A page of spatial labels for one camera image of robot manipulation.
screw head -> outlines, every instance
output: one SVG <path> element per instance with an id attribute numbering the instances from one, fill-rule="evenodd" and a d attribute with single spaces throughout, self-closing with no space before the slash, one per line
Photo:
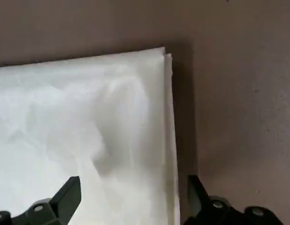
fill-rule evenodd
<path id="1" fill-rule="evenodd" d="M 264 215 L 263 211 L 260 208 L 253 208 L 252 213 L 256 216 L 259 216 L 259 217 Z"/>
<path id="2" fill-rule="evenodd" d="M 221 209 L 224 205 L 223 205 L 223 203 L 220 202 L 220 201 L 215 201 L 215 202 L 213 202 L 213 206 L 214 206 L 215 208 Z"/>
<path id="3" fill-rule="evenodd" d="M 39 212 L 39 211 L 41 211 L 43 209 L 43 206 L 42 205 L 38 205 L 38 206 L 36 206 L 35 208 L 34 208 L 34 211 L 35 212 Z"/>

paper sheet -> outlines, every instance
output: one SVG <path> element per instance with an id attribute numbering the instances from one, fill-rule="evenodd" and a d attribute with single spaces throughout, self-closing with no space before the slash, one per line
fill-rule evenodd
<path id="1" fill-rule="evenodd" d="M 69 224 L 177 225 L 171 75 L 163 48 L 0 68 L 0 210 L 79 175 Z"/>

beige tabletop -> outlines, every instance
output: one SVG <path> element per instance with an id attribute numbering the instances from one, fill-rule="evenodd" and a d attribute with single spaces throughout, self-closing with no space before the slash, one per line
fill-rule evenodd
<path id="1" fill-rule="evenodd" d="M 0 66 L 166 46 L 186 175 L 290 224 L 290 0 L 0 0 Z"/>

crumpled paper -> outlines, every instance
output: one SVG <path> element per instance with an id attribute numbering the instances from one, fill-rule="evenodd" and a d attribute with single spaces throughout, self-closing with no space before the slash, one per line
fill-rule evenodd
<path id="1" fill-rule="evenodd" d="M 0 68 L 0 210 L 79 175 L 71 225 L 179 224 L 164 49 Z"/>

